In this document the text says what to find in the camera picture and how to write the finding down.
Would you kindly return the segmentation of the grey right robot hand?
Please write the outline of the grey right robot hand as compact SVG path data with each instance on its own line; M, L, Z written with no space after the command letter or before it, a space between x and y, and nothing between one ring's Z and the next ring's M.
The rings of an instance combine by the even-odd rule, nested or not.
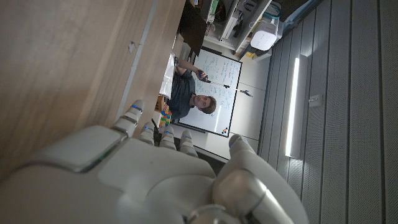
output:
M2 223L307 223L287 181L238 134L215 173L192 136L134 130L137 100L111 128L91 126L36 152L1 180Z

